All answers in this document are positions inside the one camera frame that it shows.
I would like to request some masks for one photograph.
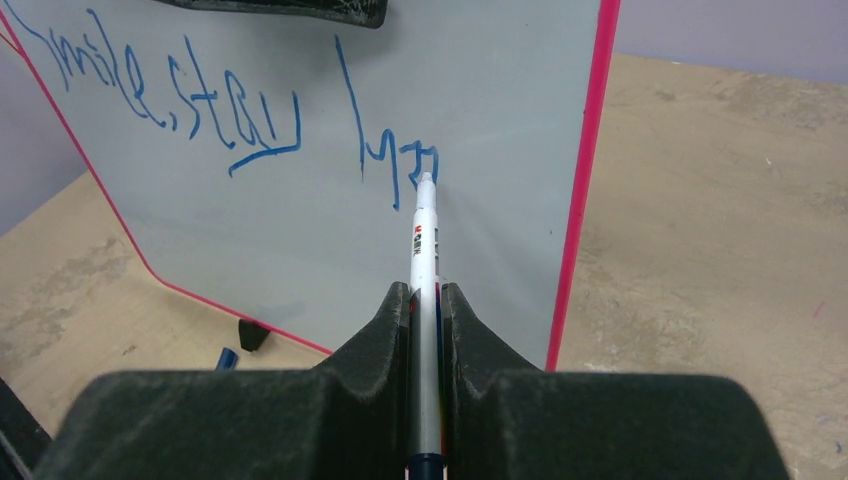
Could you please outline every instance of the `blue handwriting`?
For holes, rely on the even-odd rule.
[[[400,210],[400,185],[398,182],[398,153],[407,153],[407,152],[415,152],[415,170],[412,171],[408,175],[409,181],[412,183],[413,188],[418,190],[418,176],[421,175],[421,170],[423,168],[423,157],[429,156],[433,161],[433,171],[431,175],[433,175],[433,183],[438,183],[439,179],[439,151],[434,146],[430,146],[424,148],[421,140],[415,140],[412,143],[408,143],[406,145],[401,146],[399,149],[396,148],[395,142],[395,134],[394,132],[387,128],[383,130],[383,134],[380,137],[380,151],[374,152],[371,148],[371,144],[365,141],[365,131],[362,128],[362,115],[359,112],[359,105],[356,102],[356,93],[353,89],[353,82],[350,80],[350,72],[347,68],[347,62],[345,62],[344,50],[342,49],[342,42],[339,40],[339,36],[336,35],[336,54],[339,57],[339,64],[342,67],[342,74],[344,75],[345,85],[347,86],[348,94],[350,95],[350,103],[353,107],[353,116],[356,119],[356,129],[359,134],[359,169],[362,175],[362,180],[365,181],[365,154],[368,153],[368,156],[373,158],[374,160],[382,162],[386,159],[386,155],[390,155],[392,162],[392,182],[394,186],[394,203],[392,207],[395,210]]]
[[[154,111],[149,106],[150,95],[160,95],[147,88],[144,77],[144,69],[135,54],[133,47],[129,44],[123,48],[123,55],[116,54],[113,43],[106,33],[106,28],[100,16],[93,9],[86,9],[91,17],[92,27],[96,30],[95,40],[88,33],[82,34],[83,44],[74,44],[67,37],[57,34],[53,28],[48,28],[47,34],[42,34],[25,23],[15,12],[9,0],[0,0],[11,13],[14,20],[34,38],[42,42],[50,51],[62,78],[62,85],[66,92],[72,88],[72,79],[75,75],[84,77],[94,74],[98,83],[105,87],[117,88],[123,97],[127,107],[139,119],[151,122],[161,129],[169,129],[171,132],[187,131],[188,140],[195,139],[201,133],[201,127],[212,123],[215,135],[220,143],[228,151],[233,150],[239,144],[255,147],[255,151],[239,160],[233,162],[227,169],[227,174],[232,177],[234,172],[249,163],[270,156],[294,153],[302,146],[302,121],[300,116],[300,104],[295,91],[291,92],[292,112],[294,115],[295,132],[294,140],[287,145],[277,144],[279,132],[272,120],[272,109],[268,105],[265,94],[257,92],[258,95],[250,93],[249,88],[239,80],[237,74],[231,70],[223,72],[223,83],[226,92],[219,94],[211,88],[207,82],[204,71],[195,55],[194,48],[188,36],[184,35],[185,52],[188,62],[183,66],[177,57],[168,55],[168,72],[174,91],[176,107],[168,111]],[[438,181],[439,174],[439,152],[435,146],[424,147],[420,140],[415,140],[397,146],[394,132],[386,128],[380,137],[378,149],[374,149],[371,143],[365,140],[365,131],[362,124],[362,115],[356,100],[353,83],[345,61],[344,52],[338,35],[335,36],[336,53],[339,65],[344,76],[345,85],[350,95],[356,121],[357,134],[359,136],[359,164],[362,181],[365,181],[365,158],[368,155],[376,161],[390,159],[392,168],[394,201],[392,207],[400,210],[400,182],[398,173],[398,156],[400,154],[413,153],[415,167],[407,175],[413,188],[417,190],[417,179],[423,169],[424,157],[432,160],[433,180]],[[197,85],[194,91],[186,83],[191,76],[192,83]],[[251,111],[248,103],[255,103],[253,99],[258,97],[262,112],[256,114]],[[225,132],[221,126],[220,115],[232,115],[235,123],[235,132]]]

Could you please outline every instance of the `pink whiteboard frame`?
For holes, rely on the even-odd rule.
[[[584,109],[584,118],[583,118],[583,130],[580,135],[580,145],[577,151],[577,167],[574,174],[574,186],[572,188],[571,193],[571,206],[568,214],[568,223],[566,227],[565,233],[565,245],[563,247],[563,255],[562,255],[562,265],[560,267],[559,274],[559,284],[557,286],[557,294],[556,300],[554,302],[554,314],[553,320],[551,322],[551,336],[548,344],[548,354],[547,360],[545,363],[546,370],[555,370],[557,367],[557,361],[559,359],[560,347],[562,344],[562,336],[565,330],[565,317],[568,311],[568,299],[571,295],[571,285],[574,279],[574,267],[577,262],[577,251],[580,245],[580,232],[583,227],[583,215],[586,209],[586,199],[589,194],[589,179],[592,175],[592,163],[594,162],[595,157],[595,145],[598,139],[598,130],[601,125],[601,112],[603,110],[604,105],[604,93],[606,92],[607,86],[607,76],[609,74],[609,65],[612,59],[612,47],[615,40],[615,27],[618,23],[618,12],[621,4],[621,0],[601,0],[600,9],[598,12],[598,29],[595,34],[595,50],[592,55],[592,65],[589,71],[589,89],[586,94],[586,106]],[[65,120],[65,116],[62,114],[62,111],[59,110],[56,101],[53,99],[53,96],[47,90],[47,86],[44,81],[41,79],[41,76],[36,71],[35,66],[32,64],[32,61],[27,55],[26,50],[24,50],[23,45],[18,40],[17,35],[14,30],[12,30],[11,25],[9,24],[6,15],[0,10],[0,22],[3,23],[3,26],[8,30],[9,35],[11,36],[11,41],[9,39],[2,37],[2,40],[5,40],[9,45],[17,51],[21,57],[23,57],[24,61],[27,64],[27,67],[32,72],[36,81],[38,82],[39,87],[44,92],[44,95],[47,97],[47,100],[50,102],[50,106],[53,107],[53,110],[56,112],[56,116],[59,118],[59,121],[62,123],[62,126],[68,132],[68,136],[71,138],[71,141],[74,143],[74,146],[79,150],[80,156],[82,156],[86,165],[88,166],[89,171],[91,171],[91,175],[94,177],[95,182],[97,182],[98,187],[103,192],[103,196],[106,198],[106,201],[109,203],[109,207],[114,212],[115,217],[117,217],[118,221],[121,224],[121,227],[124,229],[124,232],[127,234],[127,237],[130,239],[130,243],[132,243],[133,248],[141,259],[144,267],[148,272],[155,278],[157,281],[162,283],[168,288],[176,290],[183,295],[187,295],[195,300],[199,300],[203,303],[209,304],[215,308],[223,310],[231,315],[237,316],[239,318],[244,318],[248,320],[253,320],[263,327],[272,330],[274,332],[279,333],[285,337],[291,338],[297,342],[300,342],[308,347],[314,348],[323,353],[330,354],[331,350],[312,343],[304,338],[298,337],[296,335],[292,335],[291,333],[285,332],[278,328],[272,327],[268,324],[265,324],[259,320],[251,319],[250,317],[243,315],[231,308],[228,308],[220,303],[214,302],[207,298],[201,297],[200,295],[190,292],[180,286],[174,285],[162,277],[160,277],[152,268],[150,268],[150,264],[147,262],[144,254],[141,252],[141,249],[138,247],[135,239],[130,233],[129,228],[127,228],[126,222],[121,217],[121,214],[118,212],[118,209],[115,207],[115,204],[112,202],[112,198],[109,196],[109,192],[106,191],[106,188],[103,186],[103,183],[100,181],[100,177],[97,175],[97,172],[94,171],[94,168],[91,165],[91,162],[88,160],[88,156],[85,151],[83,151],[82,146],[79,141],[77,141],[76,135],[71,130],[70,125],[68,125],[67,120]]]

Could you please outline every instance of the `white pen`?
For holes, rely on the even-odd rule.
[[[412,229],[409,287],[410,359],[410,480],[443,477],[442,399],[439,384],[441,321],[439,308],[439,227],[436,184],[429,173],[421,176]]]

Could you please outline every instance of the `pen label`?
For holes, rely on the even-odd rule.
[[[412,256],[421,253],[421,225],[415,226],[415,236],[412,237]]]
[[[436,276],[438,277],[439,276],[439,229],[436,228],[434,233],[436,235],[436,245],[435,245],[435,248],[436,248]]]

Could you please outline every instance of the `beige table surface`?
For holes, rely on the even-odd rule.
[[[730,376],[796,478],[848,478],[848,86],[617,56],[560,367]],[[89,175],[0,238],[0,375],[55,433],[95,376],[211,368]],[[322,358],[279,336],[241,368]]]

